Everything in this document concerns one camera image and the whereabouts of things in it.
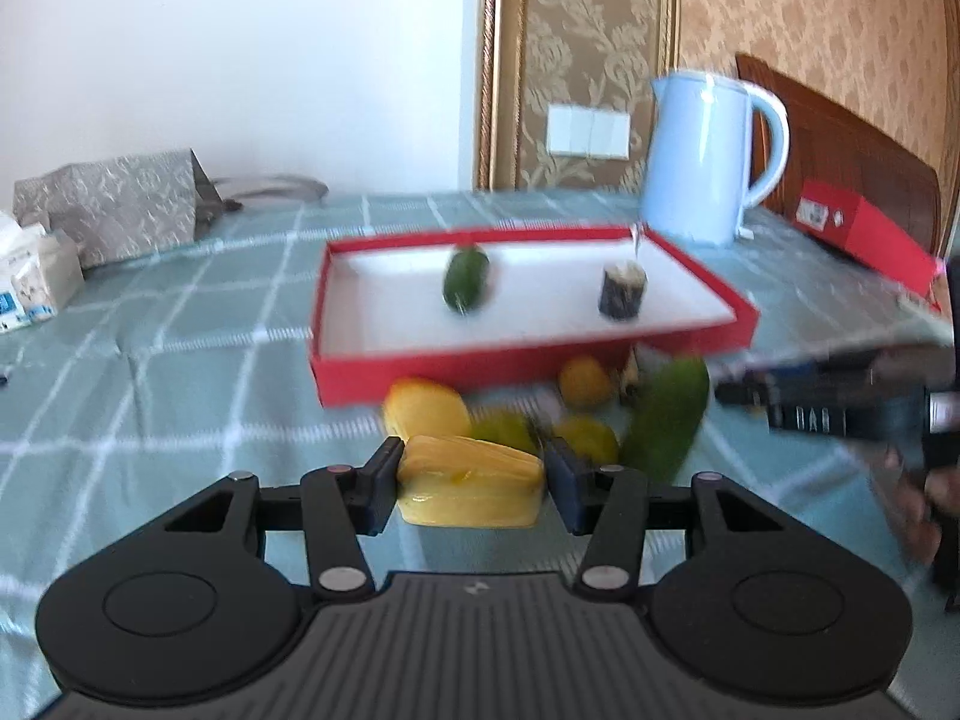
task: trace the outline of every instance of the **gold trim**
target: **gold trim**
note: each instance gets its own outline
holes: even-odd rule
[[[960,129],[952,123],[960,121],[960,0],[944,0],[947,17],[947,117],[944,119],[944,150],[940,158],[940,205],[947,213],[941,214],[939,255],[947,253],[957,196],[960,194]]]
[[[520,124],[527,0],[481,0],[474,185],[514,189],[520,176]],[[677,65],[680,0],[659,0],[656,72]]]

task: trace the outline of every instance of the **beige wallpaper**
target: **beige wallpaper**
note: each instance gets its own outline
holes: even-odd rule
[[[940,167],[944,0],[680,0],[680,65],[736,75],[752,53]]]
[[[653,116],[658,0],[527,0],[518,184],[640,186]],[[549,103],[629,111],[627,161],[546,151]]]

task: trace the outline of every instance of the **electric kettle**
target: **electric kettle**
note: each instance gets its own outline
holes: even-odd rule
[[[784,175],[786,109],[760,86],[693,70],[652,82],[658,119],[647,154],[640,219],[659,232],[706,244],[733,242],[743,210]],[[750,185],[754,111],[770,124],[766,170]]]

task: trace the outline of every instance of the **brown wooden furniture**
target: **brown wooden furniture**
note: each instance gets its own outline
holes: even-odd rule
[[[741,79],[769,89],[786,106],[790,156],[784,178],[764,205],[793,218],[805,178],[819,178],[862,194],[925,250],[940,240],[940,187],[937,173],[872,124],[818,92],[775,71],[762,59],[738,53]],[[766,165],[770,134],[762,117],[754,120],[754,177]]]

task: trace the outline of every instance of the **ribbed gray panel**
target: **ribbed gray panel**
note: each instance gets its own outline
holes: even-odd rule
[[[661,656],[622,605],[555,574],[400,574],[382,595],[318,614],[280,668],[178,709],[70,695],[44,720],[904,720],[878,694],[841,707],[749,704]]]

